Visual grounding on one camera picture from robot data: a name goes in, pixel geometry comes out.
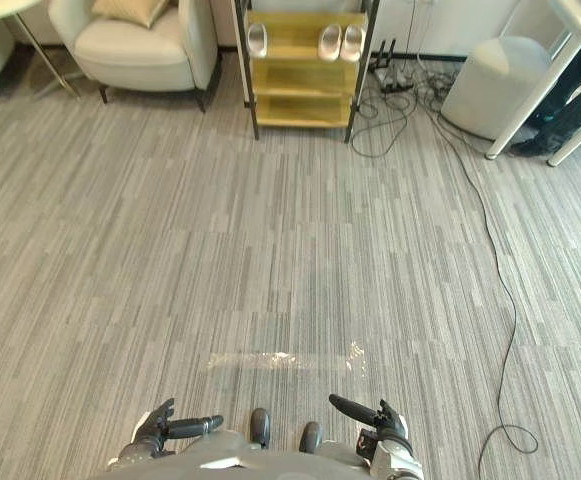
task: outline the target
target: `cushion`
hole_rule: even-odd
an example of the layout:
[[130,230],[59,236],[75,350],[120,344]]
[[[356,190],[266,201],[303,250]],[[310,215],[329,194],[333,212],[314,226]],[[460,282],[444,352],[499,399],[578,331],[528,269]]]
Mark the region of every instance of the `cushion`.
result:
[[168,6],[168,0],[95,0],[92,13],[150,28]]
[[75,56],[89,62],[119,66],[186,63],[177,9],[170,7],[147,30],[132,23],[97,18],[77,37]]

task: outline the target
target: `white stool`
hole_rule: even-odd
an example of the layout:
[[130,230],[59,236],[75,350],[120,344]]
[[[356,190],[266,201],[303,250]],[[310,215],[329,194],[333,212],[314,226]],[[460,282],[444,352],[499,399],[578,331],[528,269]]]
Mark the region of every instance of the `white stool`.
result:
[[495,139],[550,66],[550,55],[525,37],[480,43],[468,56],[441,114],[480,137]]

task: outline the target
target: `round table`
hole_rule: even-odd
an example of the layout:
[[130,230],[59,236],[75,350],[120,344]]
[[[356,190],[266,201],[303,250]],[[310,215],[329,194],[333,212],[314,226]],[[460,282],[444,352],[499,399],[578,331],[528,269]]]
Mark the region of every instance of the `round table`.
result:
[[10,16],[14,17],[15,21],[19,24],[26,36],[30,39],[30,43],[32,43],[32,46],[35,48],[37,53],[41,55],[41,58],[43,58],[43,61],[55,76],[59,84],[72,95],[78,97],[79,94],[77,91],[52,64],[46,52],[44,52],[41,45],[39,45],[39,42],[37,42],[37,39],[34,38],[34,35],[21,18],[21,15],[19,15],[19,12],[22,12],[23,10],[26,10],[40,2],[41,0],[0,0],[0,19]]

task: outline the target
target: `chair leg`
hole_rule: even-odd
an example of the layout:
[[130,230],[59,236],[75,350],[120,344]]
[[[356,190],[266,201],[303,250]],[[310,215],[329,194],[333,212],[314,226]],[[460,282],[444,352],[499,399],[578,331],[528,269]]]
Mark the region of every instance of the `chair leg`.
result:
[[202,113],[206,113],[206,107],[203,104],[203,90],[199,90],[198,88],[194,89],[194,99],[197,101],[197,105],[199,105],[199,110]]
[[104,104],[108,103],[108,95],[106,95],[107,85],[99,85],[99,95]]

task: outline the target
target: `white slipper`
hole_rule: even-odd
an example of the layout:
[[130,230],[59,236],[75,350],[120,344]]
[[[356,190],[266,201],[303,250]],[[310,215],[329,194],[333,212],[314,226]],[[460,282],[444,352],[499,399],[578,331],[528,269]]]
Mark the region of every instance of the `white slipper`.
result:
[[341,26],[332,24],[323,29],[319,37],[318,54],[321,60],[334,62],[341,48]]
[[358,25],[348,25],[341,44],[341,58],[347,62],[358,62],[363,52],[366,32]]
[[264,58],[268,54],[268,32],[262,23],[248,27],[248,51],[254,58]]

